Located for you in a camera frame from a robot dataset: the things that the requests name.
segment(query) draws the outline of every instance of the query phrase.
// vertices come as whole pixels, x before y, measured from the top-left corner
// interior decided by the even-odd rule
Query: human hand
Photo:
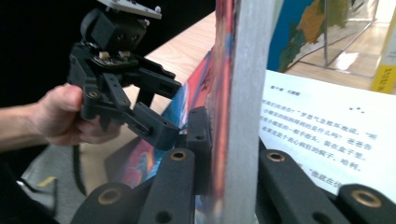
[[[120,125],[110,123],[106,132],[99,118],[85,120],[79,116],[82,89],[69,84],[49,91],[33,105],[30,121],[37,134],[48,142],[59,145],[76,145],[81,142],[103,143],[120,134]]]

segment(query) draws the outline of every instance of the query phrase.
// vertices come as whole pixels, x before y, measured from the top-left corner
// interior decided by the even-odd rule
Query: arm
[[[64,85],[35,104],[0,109],[0,153],[48,143],[102,143],[119,135],[118,125],[111,124],[104,133],[98,119],[81,119],[81,104],[81,89]]]

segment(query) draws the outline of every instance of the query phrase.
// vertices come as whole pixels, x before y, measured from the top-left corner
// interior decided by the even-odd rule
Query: yellow book
[[[371,91],[391,93],[396,80],[396,8],[389,25]]]

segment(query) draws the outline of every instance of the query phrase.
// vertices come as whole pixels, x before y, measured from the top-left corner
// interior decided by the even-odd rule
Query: black cable
[[[73,146],[73,173],[75,182],[77,185],[78,190],[83,194],[87,195],[85,191],[84,182],[81,179],[81,167],[79,161],[79,145]]]

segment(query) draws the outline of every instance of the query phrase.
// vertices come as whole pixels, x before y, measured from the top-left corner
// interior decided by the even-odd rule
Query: white page
[[[321,188],[359,183],[396,202],[396,96],[267,71],[260,137]]]

